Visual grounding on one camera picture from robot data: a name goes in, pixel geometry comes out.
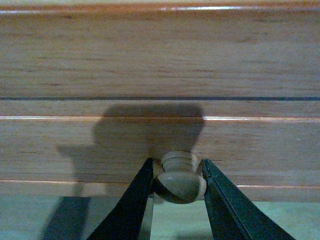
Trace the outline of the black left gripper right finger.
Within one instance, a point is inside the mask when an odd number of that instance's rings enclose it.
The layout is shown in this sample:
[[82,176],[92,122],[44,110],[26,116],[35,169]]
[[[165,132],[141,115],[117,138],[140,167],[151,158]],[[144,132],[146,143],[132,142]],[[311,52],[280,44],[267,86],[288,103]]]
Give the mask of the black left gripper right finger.
[[214,240],[292,240],[209,159],[203,160],[205,206]]

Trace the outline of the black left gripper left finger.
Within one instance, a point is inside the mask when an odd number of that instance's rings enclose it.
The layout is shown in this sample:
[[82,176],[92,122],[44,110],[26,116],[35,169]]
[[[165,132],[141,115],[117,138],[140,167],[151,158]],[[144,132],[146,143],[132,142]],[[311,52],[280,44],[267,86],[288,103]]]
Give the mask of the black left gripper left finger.
[[147,158],[113,210],[89,235],[89,240],[142,240],[147,203],[153,199],[154,160]]

